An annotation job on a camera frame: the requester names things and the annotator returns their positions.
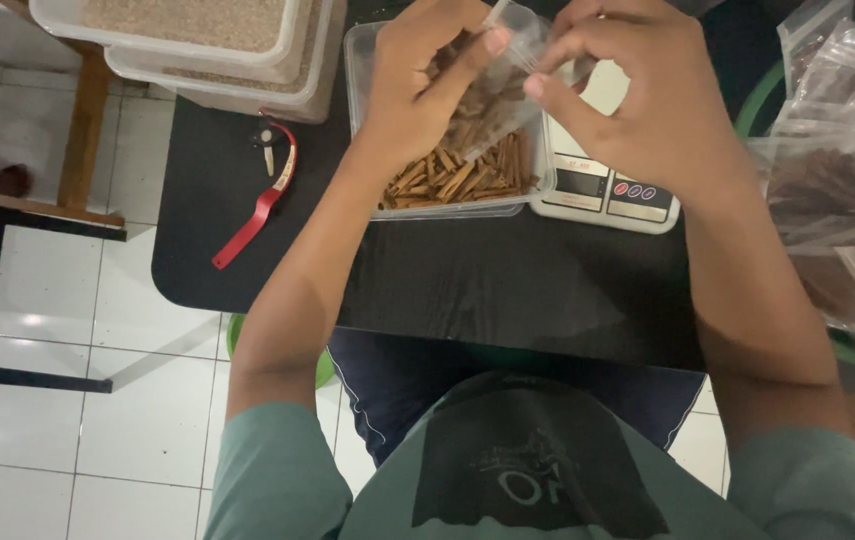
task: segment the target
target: foot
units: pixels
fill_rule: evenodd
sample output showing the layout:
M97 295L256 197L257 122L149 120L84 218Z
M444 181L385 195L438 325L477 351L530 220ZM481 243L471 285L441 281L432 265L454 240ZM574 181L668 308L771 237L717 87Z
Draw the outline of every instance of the foot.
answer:
M24 198L34 186L34 175L27 166L11 165L0 170L0 195Z

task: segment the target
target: grain in container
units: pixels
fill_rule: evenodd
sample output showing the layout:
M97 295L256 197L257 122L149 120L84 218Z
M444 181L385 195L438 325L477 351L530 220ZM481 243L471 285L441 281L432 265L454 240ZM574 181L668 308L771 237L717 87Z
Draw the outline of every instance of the grain in container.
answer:
M302 0L31 0L63 38L163 55L169 67L289 83L297 78L311 2Z
M360 129L367 109L373 71L373 51L377 32L386 22L358 25L351 28L344 40L344 58L348 82L350 128L353 133ZM554 168L550 165L550 134L546 128L546 117L537 116L524 129L531 141L530 164L532 172L540 177L537 186L525 195L487 201L437 204L426 207L404 208L403 210L376 209L373 220L389 219L450 219L467 217L494 217L516 215L523 205L540 199L557 183Z
M256 115L264 106L277 118L320 124L330 108L346 15L347 0L319 0L313 4L301 73L290 84L209 73L185 74L162 64L147 63L138 51L122 47L110 47L105 59L121 77L165 86L204 107Z

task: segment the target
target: cinnamon sticks in container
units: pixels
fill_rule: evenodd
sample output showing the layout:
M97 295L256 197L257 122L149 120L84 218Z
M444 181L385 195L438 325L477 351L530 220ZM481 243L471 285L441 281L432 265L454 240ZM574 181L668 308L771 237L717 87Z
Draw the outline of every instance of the cinnamon sticks in container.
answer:
M527 133L518 129L474 161L435 148L397 173L377 208L395 211L517 197L539 180L531 173Z

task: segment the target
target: plastic tub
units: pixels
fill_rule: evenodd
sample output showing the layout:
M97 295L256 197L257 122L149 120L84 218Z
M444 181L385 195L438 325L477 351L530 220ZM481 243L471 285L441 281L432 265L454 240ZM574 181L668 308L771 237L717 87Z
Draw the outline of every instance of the plastic tub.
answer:
M326 120L330 109L340 37L347 16L347 0L322 1L318 30L310 46L310 68L303 86L292 88L290 92L252 89L167 74L164 73L166 66L147 63L138 51L121 47L110 47L104 56L108 66L121 77L168 87L204 107L256 115L265 106L277 118L320 124Z
M31 16L54 36L161 55L163 62L173 68L282 84L298 76L306 43L306 12L311 5L311 2L287 0L280 16L277 42L267 50L251 52L87 26L84 22L86 1L31 0ZM177 30L177 20L178 17L173 17L168 21L170 32Z
M364 112L367 110L367 96L371 91L374 43L377 32L385 24L387 23L374 22L355 26L348 31L344 38L344 59L348 79L348 103L352 133L357 133L357 130L360 129ZM544 122L545 117L539 115L524 126L532 142L531 167L534 174L541 177L535 192L493 201L459 202L454 205L439 204L435 207L405 208L398 211L375 210L372 219L450 219L516 215L524 204L534 199L540 199L547 191L554 190L554 186L557 184L554 169L549 165L550 134Z

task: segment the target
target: forearm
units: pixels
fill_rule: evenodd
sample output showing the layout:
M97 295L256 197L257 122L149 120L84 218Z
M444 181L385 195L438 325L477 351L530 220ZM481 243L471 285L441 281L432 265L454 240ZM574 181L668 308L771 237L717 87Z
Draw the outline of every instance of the forearm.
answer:
M313 368L333 331L361 237L380 194L349 153L257 295L233 359L252 372Z
M711 367L795 385L835 385L823 319L781 246L753 174L685 206L690 286Z

